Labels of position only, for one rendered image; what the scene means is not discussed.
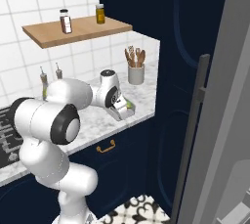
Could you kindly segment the black hob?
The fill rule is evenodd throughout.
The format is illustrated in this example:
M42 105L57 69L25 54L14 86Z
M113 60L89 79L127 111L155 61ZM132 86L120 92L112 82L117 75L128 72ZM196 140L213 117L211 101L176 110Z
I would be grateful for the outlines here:
M20 160L19 150L23 142L8 120L9 109L9 107L0 109L0 168Z

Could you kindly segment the grey fridge door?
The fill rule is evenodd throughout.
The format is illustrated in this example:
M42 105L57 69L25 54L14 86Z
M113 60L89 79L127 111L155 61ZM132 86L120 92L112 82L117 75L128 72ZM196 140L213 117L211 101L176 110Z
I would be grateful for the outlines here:
M250 0L226 0L177 224L215 224L250 189Z

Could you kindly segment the olive oil bottle with spout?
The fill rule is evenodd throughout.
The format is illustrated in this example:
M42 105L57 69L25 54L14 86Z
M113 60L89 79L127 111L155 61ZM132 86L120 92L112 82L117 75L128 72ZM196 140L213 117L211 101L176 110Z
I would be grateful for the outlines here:
M47 74L43 71L43 68L40 67L41 69L41 74L40 74L40 78L42 81L42 98L44 101L46 101L47 99L47 88L48 88L48 78L47 78Z

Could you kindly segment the grey fridge door bin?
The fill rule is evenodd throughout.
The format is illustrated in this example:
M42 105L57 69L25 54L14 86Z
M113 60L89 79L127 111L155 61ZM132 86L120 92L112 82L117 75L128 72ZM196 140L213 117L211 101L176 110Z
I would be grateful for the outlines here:
M223 219L217 218L215 224L250 224L250 190L243 200Z

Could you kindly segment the red-brown spice jar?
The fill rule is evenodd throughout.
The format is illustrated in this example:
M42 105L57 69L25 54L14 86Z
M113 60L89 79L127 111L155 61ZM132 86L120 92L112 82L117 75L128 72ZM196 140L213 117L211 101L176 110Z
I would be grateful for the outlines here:
M62 32L69 34L72 32L71 19L68 14L68 9L60 9L60 20L62 26Z

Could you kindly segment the grey utensil pot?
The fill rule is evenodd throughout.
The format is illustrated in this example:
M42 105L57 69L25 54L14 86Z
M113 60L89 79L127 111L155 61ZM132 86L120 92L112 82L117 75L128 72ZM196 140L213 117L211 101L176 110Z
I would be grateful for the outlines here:
M132 85L141 85L145 81L145 66L128 67L128 82Z

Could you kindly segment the yellow-olive jar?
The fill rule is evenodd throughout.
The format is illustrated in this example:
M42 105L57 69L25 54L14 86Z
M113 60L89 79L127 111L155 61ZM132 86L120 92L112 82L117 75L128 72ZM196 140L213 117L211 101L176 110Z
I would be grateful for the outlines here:
M102 24L105 22L105 16L104 16L104 5L98 4L96 6L96 20L98 24Z

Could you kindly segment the grey bottle with spout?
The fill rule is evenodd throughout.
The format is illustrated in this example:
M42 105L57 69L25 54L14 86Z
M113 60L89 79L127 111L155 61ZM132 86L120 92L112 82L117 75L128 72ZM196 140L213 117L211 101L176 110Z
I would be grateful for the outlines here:
M56 69L56 76L58 79L62 79L63 78L63 71L59 68L58 63L56 63L57 69Z

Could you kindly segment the tall navy cabinet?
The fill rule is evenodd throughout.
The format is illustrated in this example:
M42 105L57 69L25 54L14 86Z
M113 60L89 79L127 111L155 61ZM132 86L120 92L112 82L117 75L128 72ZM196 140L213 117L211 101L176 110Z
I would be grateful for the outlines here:
M203 54L214 53L225 0L101 0L105 14L160 41L146 192L172 211L192 92Z

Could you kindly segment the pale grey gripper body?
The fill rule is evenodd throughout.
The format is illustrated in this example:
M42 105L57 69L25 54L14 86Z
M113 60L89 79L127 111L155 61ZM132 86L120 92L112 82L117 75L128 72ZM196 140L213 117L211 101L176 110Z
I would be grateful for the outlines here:
M136 109L136 106L131 101L130 102L134 105L134 107L132 109L127 109L127 101L129 100L120 96L114 105L107 110L107 112L117 121L125 120L126 118L134 115Z

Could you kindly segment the navy drawer front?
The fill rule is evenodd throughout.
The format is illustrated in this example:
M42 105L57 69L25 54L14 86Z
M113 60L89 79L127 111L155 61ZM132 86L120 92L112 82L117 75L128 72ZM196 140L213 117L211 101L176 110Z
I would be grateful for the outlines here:
M108 162L113 157L121 157L123 153L131 153L137 144L148 138L149 129L150 120L148 119L70 155L69 159L72 162L95 167L102 161ZM116 147L113 150L105 154L100 154L96 151L97 146L108 145L110 140L114 140L116 143Z

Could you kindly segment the wooden wall shelf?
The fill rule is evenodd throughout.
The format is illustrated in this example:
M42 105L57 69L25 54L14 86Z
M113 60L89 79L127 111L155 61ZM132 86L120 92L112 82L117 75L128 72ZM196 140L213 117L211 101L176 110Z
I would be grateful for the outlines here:
M25 25L22 30L42 49L61 46L83 40L108 36L133 29L130 24L115 19L105 18L105 23L98 24L96 17L85 17L71 20L72 32L65 34L61 23L44 22Z

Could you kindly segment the navy cupboard door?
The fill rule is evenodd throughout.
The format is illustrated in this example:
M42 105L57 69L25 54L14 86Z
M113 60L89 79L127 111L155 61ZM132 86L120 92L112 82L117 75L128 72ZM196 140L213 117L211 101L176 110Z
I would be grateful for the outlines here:
M86 197L90 210L101 218L131 197L146 191L146 156L144 153L115 150L92 154L86 150L71 155L72 162L94 168L99 177L96 190Z

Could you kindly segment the wooden spatula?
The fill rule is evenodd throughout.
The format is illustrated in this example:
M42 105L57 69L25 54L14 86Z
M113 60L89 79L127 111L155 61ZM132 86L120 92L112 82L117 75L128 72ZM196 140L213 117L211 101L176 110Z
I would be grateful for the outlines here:
M127 49L125 49L124 52L125 52L125 57L126 57L126 59L127 59L128 66L129 66L129 67L133 67L133 61L132 61L132 59L130 58Z

